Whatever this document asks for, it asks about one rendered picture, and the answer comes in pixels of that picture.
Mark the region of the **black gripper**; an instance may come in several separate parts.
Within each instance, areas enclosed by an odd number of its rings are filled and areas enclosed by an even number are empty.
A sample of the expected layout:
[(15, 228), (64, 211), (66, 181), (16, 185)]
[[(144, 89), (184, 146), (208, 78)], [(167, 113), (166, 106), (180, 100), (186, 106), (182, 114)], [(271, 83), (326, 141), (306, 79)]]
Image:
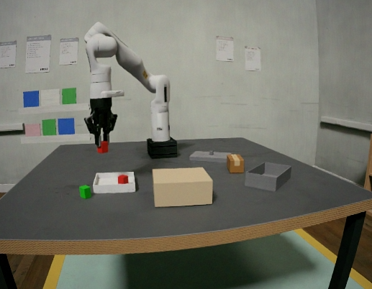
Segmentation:
[[(105, 109), (105, 107), (110, 108)], [(103, 140), (108, 142), (109, 145), (109, 133), (114, 130), (114, 126), (117, 120), (117, 114), (112, 113), (111, 107), (112, 97), (90, 98), (91, 114), (89, 117), (84, 118), (84, 121), (89, 130), (89, 133), (94, 134), (95, 145), (97, 147), (101, 146), (101, 128), (103, 129)]]

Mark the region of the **brown cardboard box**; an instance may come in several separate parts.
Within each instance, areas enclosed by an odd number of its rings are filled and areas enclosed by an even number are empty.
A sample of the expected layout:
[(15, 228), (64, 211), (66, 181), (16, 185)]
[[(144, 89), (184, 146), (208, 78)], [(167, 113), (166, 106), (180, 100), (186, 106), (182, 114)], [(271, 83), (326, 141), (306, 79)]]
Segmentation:
[(240, 155), (227, 155), (227, 169), (230, 173), (243, 173), (244, 160)]

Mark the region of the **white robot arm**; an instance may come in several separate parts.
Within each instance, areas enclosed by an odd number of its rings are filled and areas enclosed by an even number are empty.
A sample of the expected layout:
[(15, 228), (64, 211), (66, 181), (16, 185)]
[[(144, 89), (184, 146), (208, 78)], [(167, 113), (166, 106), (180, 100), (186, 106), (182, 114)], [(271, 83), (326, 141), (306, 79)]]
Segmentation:
[[(94, 37), (94, 38), (92, 38)], [(109, 65), (97, 62), (97, 58), (116, 56), (118, 64), (138, 79), (151, 93), (156, 93), (150, 102), (152, 141), (170, 140), (169, 108), (170, 81), (166, 75), (152, 75), (140, 56), (119, 40), (105, 25), (97, 22), (84, 36), (86, 52), (91, 69), (90, 98), (124, 96), (124, 91), (112, 91)]]

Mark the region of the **red block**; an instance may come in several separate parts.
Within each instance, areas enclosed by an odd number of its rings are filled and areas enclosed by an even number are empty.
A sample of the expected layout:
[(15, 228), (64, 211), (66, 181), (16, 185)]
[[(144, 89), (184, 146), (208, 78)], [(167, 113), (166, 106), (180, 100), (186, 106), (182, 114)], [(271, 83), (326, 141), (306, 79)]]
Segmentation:
[(129, 183), (128, 175), (118, 176), (118, 184), (127, 184), (127, 183)]
[(97, 147), (98, 153), (105, 153), (108, 152), (108, 142), (101, 141), (101, 146)]

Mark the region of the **green block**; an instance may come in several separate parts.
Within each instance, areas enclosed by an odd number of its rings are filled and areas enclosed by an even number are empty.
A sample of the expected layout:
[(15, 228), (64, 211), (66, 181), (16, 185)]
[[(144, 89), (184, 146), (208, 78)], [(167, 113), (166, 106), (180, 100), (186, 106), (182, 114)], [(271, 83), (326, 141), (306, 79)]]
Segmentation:
[(90, 198), (91, 197), (91, 189), (87, 185), (83, 185), (80, 188), (80, 194), (82, 198)]

